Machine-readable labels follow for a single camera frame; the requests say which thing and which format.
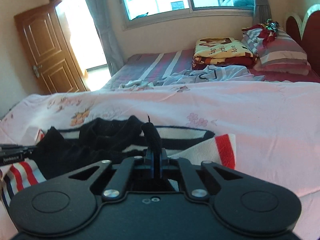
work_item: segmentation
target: orange flower print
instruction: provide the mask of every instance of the orange flower print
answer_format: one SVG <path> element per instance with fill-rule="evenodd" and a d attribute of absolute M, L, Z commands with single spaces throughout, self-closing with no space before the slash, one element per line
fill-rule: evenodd
<path fill-rule="evenodd" d="M 70 126 L 76 126 L 76 125 L 79 125 L 79 124 L 83 124 L 84 123 L 84 120 L 89 116 L 90 114 L 90 109 L 87 108 L 84 112 L 78 112 L 75 114 L 74 117 L 72 117 L 71 119 L 71 124 Z"/>

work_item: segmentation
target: wooden door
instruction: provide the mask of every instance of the wooden door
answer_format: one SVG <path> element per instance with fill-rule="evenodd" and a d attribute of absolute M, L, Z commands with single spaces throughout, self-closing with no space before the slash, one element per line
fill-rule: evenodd
<path fill-rule="evenodd" d="M 54 4 L 15 17 L 23 49 L 45 94 L 86 91 L 78 62 L 70 54 Z"/>

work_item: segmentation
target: pink flower print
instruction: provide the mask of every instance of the pink flower print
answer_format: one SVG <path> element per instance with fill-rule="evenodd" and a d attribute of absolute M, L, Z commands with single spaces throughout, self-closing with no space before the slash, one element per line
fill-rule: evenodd
<path fill-rule="evenodd" d="M 199 121 L 196 124 L 197 124 L 197 126 L 206 127 L 207 123 L 208 123 L 208 120 L 205 120 L 204 118 L 200 118 Z"/>
<path fill-rule="evenodd" d="M 195 122 L 196 120 L 198 120 L 198 115 L 195 113 L 191 113 L 189 116 L 187 116 L 187 118 L 190 122 Z"/>

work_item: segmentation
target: door panel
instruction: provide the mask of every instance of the door panel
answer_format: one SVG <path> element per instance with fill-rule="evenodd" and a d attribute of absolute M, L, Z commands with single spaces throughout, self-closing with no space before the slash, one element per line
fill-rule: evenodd
<path fill-rule="evenodd" d="M 44 93 L 86 91 L 76 62 L 64 39 L 54 5 L 15 16 L 19 36 L 29 60 L 40 74 Z"/>

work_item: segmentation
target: headboard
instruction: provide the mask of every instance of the headboard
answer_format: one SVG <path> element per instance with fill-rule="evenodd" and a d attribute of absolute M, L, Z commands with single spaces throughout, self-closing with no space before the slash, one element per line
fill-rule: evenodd
<path fill-rule="evenodd" d="M 320 4 L 311 6 L 303 21 L 296 13 L 287 14 L 286 19 L 286 32 L 304 49 L 320 76 Z"/>

